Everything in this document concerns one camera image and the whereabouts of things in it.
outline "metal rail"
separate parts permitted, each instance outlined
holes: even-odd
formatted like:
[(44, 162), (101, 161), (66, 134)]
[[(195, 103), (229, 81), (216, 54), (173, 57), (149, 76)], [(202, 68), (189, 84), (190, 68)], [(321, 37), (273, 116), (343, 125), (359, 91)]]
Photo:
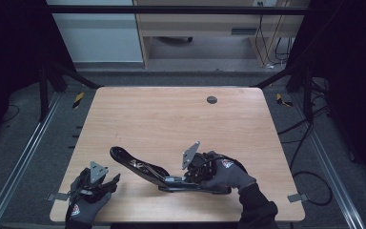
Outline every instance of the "metal rail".
[(22, 6), (30, 13), (144, 13), (144, 14), (263, 14), (263, 15), (307, 15), (331, 13), (328, 9), (309, 7), (215, 7), (215, 6)]
[(55, 113), (61, 95), (62, 95), (61, 93), (54, 94), (54, 97), (51, 100), (49, 113), (42, 122), (38, 123), (26, 148), (24, 149), (22, 155), (20, 156), (19, 160), (14, 166), (7, 182), (5, 183), (5, 186), (2, 188), (2, 191), (0, 193), (0, 218), (4, 214), (10, 202), (10, 199), (17, 188), (17, 185), (20, 183), (22, 176), (24, 175), (26, 169), (28, 168), (31, 158), (34, 155), (34, 152), (38, 147), (38, 144), (40, 143), (43, 134), (46, 132), (47, 127), (51, 122), (52, 116)]
[[(302, 117), (305, 117), (304, 113), (302, 112), (302, 103), (300, 102), (300, 100), (296, 96), (292, 95), (292, 101), (294, 102), (299, 114)], [(349, 224), (349, 227), (351, 229), (364, 229), (364, 223), (361, 220), (361, 217), (357, 209), (355, 208), (355, 205), (353, 204), (353, 201), (350, 198), (350, 195), (347, 192), (343, 181), (341, 181), (340, 175), (338, 174), (335, 166), (332, 164), (331, 160), (326, 154), (325, 148), (320, 142), (319, 137), (314, 129), (311, 132), (311, 140), (315, 147), (317, 160), (320, 163), (323, 173), (328, 179), (328, 183), (332, 187), (335, 199), (337, 200), (338, 206), (340, 207), (344, 218)]]

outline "cable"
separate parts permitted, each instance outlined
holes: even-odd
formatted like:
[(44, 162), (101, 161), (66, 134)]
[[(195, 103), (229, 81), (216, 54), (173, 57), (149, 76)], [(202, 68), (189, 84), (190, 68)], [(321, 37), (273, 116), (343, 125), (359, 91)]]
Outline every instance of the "cable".
[(296, 176), (301, 175), (301, 174), (308, 174), (308, 175), (311, 175), (311, 176), (317, 177), (317, 178), (318, 178), (318, 179), (320, 179), (320, 180), (321, 180), (321, 181), (326, 185), (326, 187), (329, 189), (329, 198), (328, 198), (328, 200), (326, 200), (326, 201), (324, 201), (324, 202), (316, 202), (316, 201), (313, 201), (313, 200), (311, 200), (311, 199), (308, 199), (307, 201), (308, 201), (308, 202), (310, 202), (310, 203), (312, 203), (312, 204), (314, 204), (314, 205), (321, 206), (321, 207), (328, 205), (328, 204), (332, 201), (332, 199), (333, 199), (333, 197), (334, 197), (333, 190), (332, 190), (331, 186), (329, 185), (329, 183), (328, 183), (324, 178), (322, 178), (321, 176), (319, 176), (319, 175), (317, 175), (317, 174), (315, 174), (315, 173), (309, 172), (309, 171), (299, 171), (299, 172), (296, 172), (296, 173), (293, 175), (293, 178), (295, 178)]
[[(335, 12), (333, 13), (333, 15), (331, 16), (331, 18), (325, 23), (325, 25), (323, 26), (323, 28), (317, 33), (317, 35), (313, 38), (312, 42), (310, 42), (307, 47), (304, 49), (304, 52), (302, 52), (300, 54), (300, 56), (304, 57), (302, 59), (298, 58), (295, 60), (294, 64), (291, 66), (291, 70), (295, 69), (296, 67), (299, 67), (301, 66), (301, 64), (303, 63), (303, 60), (307, 58), (307, 51), (311, 50), (312, 49), (312, 46), (314, 43), (317, 43), (316, 40), (318, 39), (321, 39), (321, 36), (323, 34), (323, 32), (325, 31), (326, 28), (329, 27), (330, 23), (333, 21), (335, 15), (337, 14), (337, 12), (340, 10), (341, 6), (343, 5), (343, 3), (345, 2), (345, 0), (342, 0), (339, 4), (338, 4), (338, 7), (335, 9)], [(311, 172), (306, 172), (306, 171), (301, 171), (301, 172), (298, 172), (296, 173), (293, 177), (296, 177), (297, 175), (299, 174), (312, 174)], [(328, 199), (328, 201), (326, 201), (325, 203), (317, 203), (315, 201), (312, 201), (312, 200), (308, 200), (309, 202), (311, 202), (312, 204), (315, 204), (315, 205), (318, 205), (318, 206), (324, 206), (324, 205), (327, 205), (330, 203), (330, 201), (332, 201), (332, 198), (333, 198), (333, 191), (332, 191), (332, 188), (330, 187), (330, 185), (324, 181), (324, 179), (322, 177), (319, 177), (318, 175), (315, 175), (313, 174), (313, 176), (316, 176), (318, 177), (319, 179), (321, 179), (325, 184), (326, 186), (328, 187), (329, 191), (330, 191), (330, 197)], [(292, 222), (290, 222), (290, 227), (291, 228), (294, 228), (294, 225)]]
[[(313, 115), (319, 115), (319, 113), (320, 113), (321, 111), (323, 111), (323, 110), (325, 110), (325, 109), (327, 109), (327, 108), (328, 108), (328, 106), (321, 107), (321, 108), (319, 108), (318, 110), (316, 110), (316, 111), (313, 113)], [(301, 121), (297, 122), (297, 123), (296, 123), (296, 124), (294, 124), (293, 126), (291, 126), (291, 127), (287, 128), (287, 129), (285, 129), (284, 131), (280, 131), (280, 132), (278, 132), (277, 134), (278, 134), (278, 135), (283, 135), (283, 134), (285, 134), (285, 133), (287, 133), (287, 132), (289, 132), (289, 131), (291, 131), (291, 130), (293, 130), (293, 129), (297, 128), (298, 126), (300, 126), (302, 123), (304, 123), (304, 122), (305, 122), (305, 121), (307, 121), (307, 120), (308, 120), (307, 118), (302, 119)]]
[(9, 106), (10, 106), (10, 107), (15, 107), (15, 108), (17, 108), (16, 114), (14, 114), (12, 117), (10, 117), (10, 118), (8, 118), (8, 119), (6, 119), (6, 120), (3, 120), (3, 121), (2, 121), (2, 123), (4, 123), (4, 122), (7, 122), (7, 121), (10, 121), (10, 120), (14, 119), (14, 118), (19, 114), (19, 112), (20, 112), (20, 108), (19, 108), (18, 106), (16, 106), (16, 105), (9, 105)]
[(322, 29), (317, 32), (317, 34), (312, 37), (311, 41), (308, 43), (308, 45), (302, 50), (302, 52), (299, 54), (299, 56), (293, 61), (293, 63), (290, 66), (287, 66), (286, 69), (284, 69), (282, 72), (275, 74), (274, 76), (270, 77), (267, 80), (264, 80), (263, 82), (260, 82), (256, 85), (250, 86), (250, 87), (257, 87), (260, 89), (263, 89), (267, 86), (269, 86), (271, 83), (274, 83), (276, 80), (282, 78), (283, 76), (292, 73), (297, 68), (300, 68), (302, 65), (307, 65), (310, 61), (310, 58), (315, 52), (315, 46), (316, 44), (319, 44), (317, 41), (319, 39), (322, 39), (323, 35), (326, 35), (324, 32), (325, 30), (331, 25), (332, 21), (335, 18), (335, 15), (339, 12), (342, 5), (346, 0), (340, 0), (341, 2), (337, 4), (336, 9), (334, 10), (334, 13), (331, 15), (331, 17), (328, 19), (328, 21), (322, 26)]
[(304, 143), (304, 140), (307, 138), (308, 133), (312, 130), (313, 127), (314, 127), (314, 123), (310, 123), (307, 131), (305, 132), (304, 136), (301, 138), (298, 146), (296, 147), (295, 153), (294, 153), (293, 158), (290, 163), (290, 170), (293, 170), (294, 161), (295, 161), (296, 156), (299, 153), (299, 149), (301, 148), (302, 143)]
[(296, 143), (296, 142), (299, 142), (301, 140), (294, 140), (294, 141), (281, 141), (280, 143), (281, 144), (290, 144), (290, 143)]
[[(279, 63), (276, 63), (276, 62), (272, 61), (272, 60), (270, 59), (270, 57), (269, 57), (268, 52), (267, 52), (267, 45), (266, 45), (266, 41), (264, 40), (263, 30), (261, 29), (261, 22), (262, 22), (262, 20), (263, 20), (263, 14), (260, 14), (259, 26), (258, 26), (258, 30), (257, 30), (257, 33), (256, 33), (256, 38), (255, 38), (255, 40), (254, 40), (254, 43), (255, 43), (255, 45), (256, 45), (256, 50), (257, 50), (257, 52), (258, 52), (259, 56), (261, 56), (261, 52), (260, 52), (260, 50), (259, 50), (259, 48), (258, 48), (258, 46), (257, 46), (257, 37), (258, 37), (258, 34), (259, 34), (259, 32), (260, 32), (260, 34), (261, 34), (261, 38), (262, 38), (262, 40), (263, 40), (264, 50), (265, 50), (265, 52), (266, 52), (266, 57), (267, 57), (267, 59), (268, 59), (268, 60), (269, 60), (273, 65), (279, 64)], [(262, 64), (263, 64), (264, 66), (266, 66), (266, 64), (265, 64), (265, 63), (264, 63), (264, 61), (263, 61), (263, 58), (261, 58), (261, 57), (260, 57), (260, 60), (261, 60)]]
[(287, 58), (290, 58), (291, 49), (293, 48), (293, 38), (290, 37), (288, 40), (289, 45), (287, 46)]
[(311, 102), (314, 104), (315, 100), (317, 100), (317, 99), (319, 99), (319, 98), (323, 98), (323, 99), (325, 99), (325, 95), (324, 95), (324, 94), (318, 95), (318, 96), (316, 96), (314, 99), (312, 99), (312, 101), (311, 101)]
[[(288, 44), (287, 44), (287, 52), (283, 52), (283, 53), (278, 53), (277, 50), (278, 50), (278, 46), (280, 45), (281, 43), (281, 37), (278, 38), (278, 42), (277, 42), (277, 45), (275, 46), (275, 49), (274, 49), (274, 55), (275, 55), (275, 58), (276, 59), (279, 59), (281, 60), (281, 62), (284, 60), (284, 61), (287, 61), (288, 58), (289, 58), (289, 55), (290, 55), (290, 49), (291, 49), (291, 46), (292, 46), (292, 38), (288, 38)], [(278, 57), (278, 55), (287, 55), (287, 58), (280, 58)]]

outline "gray glove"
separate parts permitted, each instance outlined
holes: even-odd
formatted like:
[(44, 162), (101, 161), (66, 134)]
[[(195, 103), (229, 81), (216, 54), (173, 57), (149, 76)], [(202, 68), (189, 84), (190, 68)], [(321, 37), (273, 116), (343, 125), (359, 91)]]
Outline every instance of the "gray glove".
[[(208, 156), (221, 156), (214, 151), (207, 153)], [(243, 188), (256, 182), (256, 179), (249, 176), (239, 168), (233, 161), (228, 159), (218, 159), (215, 162), (216, 174), (210, 180), (201, 181), (201, 186), (211, 188), (217, 185), (237, 188), (240, 192)]]
[[(71, 184), (71, 192), (74, 192), (77, 189), (77, 180)], [(97, 213), (100, 209), (109, 201), (112, 197), (111, 193), (107, 193), (100, 200), (95, 203), (89, 203), (85, 201), (83, 198), (80, 198), (75, 202), (73, 209), (71, 211), (70, 220), (79, 221), (87, 224), (93, 224), (94, 219), (96, 218)]]

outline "black metal part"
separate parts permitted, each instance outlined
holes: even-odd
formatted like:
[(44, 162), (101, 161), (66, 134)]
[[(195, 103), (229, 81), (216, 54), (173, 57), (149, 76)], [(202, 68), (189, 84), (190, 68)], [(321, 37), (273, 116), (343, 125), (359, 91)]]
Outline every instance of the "black metal part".
[(199, 146), (200, 141), (196, 141), (193, 146), (183, 152), (182, 170), (185, 170), (192, 163)]
[(214, 161), (209, 161), (207, 154), (196, 153), (192, 163), (188, 166), (188, 172), (184, 175), (187, 182), (201, 183), (203, 180), (212, 179), (216, 173)]
[(308, 196), (306, 194), (293, 194), (287, 196), (288, 201), (297, 202), (297, 201), (305, 201), (308, 200)]
[(50, 13), (157, 13), (157, 14), (263, 14), (307, 15), (327, 13), (308, 7), (219, 7), (219, 6), (24, 6), (22, 10)]
[(51, 66), (56, 69), (57, 71), (59, 71), (60, 73), (62, 74), (65, 74), (71, 78), (73, 78), (74, 80), (90, 87), (91, 89), (98, 89), (98, 88), (101, 88), (103, 87), (102, 85), (98, 85), (98, 84), (95, 84), (93, 82), (91, 82), (90, 80), (84, 78), (83, 76), (81, 76), (80, 74), (78, 74), (77, 72), (74, 72), (70, 69), (67, 69), (66, 67), (58, 64), (58, 63), (55, 63), (55, 62), (51, 62)]
[(48, 201), (55, 201), (56, 199), (59, 200), (63, 200), (63, 201), (67, 201), (68, 200), (68, 194), (63, 194), (63, 193), (56, 193), (56, 194), (52, 194), (52, 193), (48, 193), (46, 200)]
[[(139, 160), (133, 156), (131, 156), (125, 149), (114, 146), (110, 149), (110, 154), (112, 158), (117, 161), (118, 163), (124, 165), (140, 177), (146, 179), (147, 181), (155, 184), (158, 186), (158, 190), (174, 193), (174, 192), (205, 192), (205, 193), (211, 193), (216, 195), (227, 195), (229, 194), (232, 189), (230, 187), (225, 186), (216, 186), (213, 188), (206, 188), (202, 187), (200, 185), (201, 180), (204, 178), (212, 178), (210, 177), (210, 174), (205, 175), (204, 171), (198, 170), (201, 172), (193, 171), (188, 177), (195, 176), (195, 175), (201, 175), (203, 179), (197, 178), (195, 181), (197, 183), (193, 182), (193, 179), (190, 179), (188, 177), (171, 177), (169, 173), (156, 165), (152, 165), (150, 163), (144, 162), (142, 160)], [(199, 154), (199, 156), (196, 153), (197, 159), (196, 165), (199, 165), (203, 162), (205, 162), (205, 158), (203, 155)]]
[(112, 181), (103, 184), (105, 176), (95, 182), (91, 181), (91, 169), (85, 168), (79, 176), (79, 184), (77, 190), (84, 192), (83, 199), (89, 203), (94, 203), (100, 200), (107, 193), (114, 193), (117, 190), (117, 182), (120, 180), (120, 174), (115, 176)]
[(124, 165), (140, 177), (158, 186), (166, 186), (165, 177), (169, 173), (161, 167), (139, 160), (121, 147), (112, 147), (110, 155), (118, 163)]

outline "wooden tabletop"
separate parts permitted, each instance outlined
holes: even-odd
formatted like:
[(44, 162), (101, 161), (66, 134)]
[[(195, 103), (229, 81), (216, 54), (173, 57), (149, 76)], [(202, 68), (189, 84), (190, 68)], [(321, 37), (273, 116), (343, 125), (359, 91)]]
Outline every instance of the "wooden tabletop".
[[(211, 104), (207, 97), (214, 96)], [(200, 141), (198, 153), (216, 151), (240, 161), (278, 207), (276, 220), (299, 221), (301, 202), (264, 98), (257, 88), (105, 87), (97, 90), (59, 192), (67, 193), (91, 161), (109, 167), (104, 182), (121, 179), (96, 221), (238, 221), (236, 189), (226, 196), (165, 193), (115, 162), (112, 146), (183, 176), (182, 153)], [(56, 200), (51, 220), (64, 221), (66, 201)]]

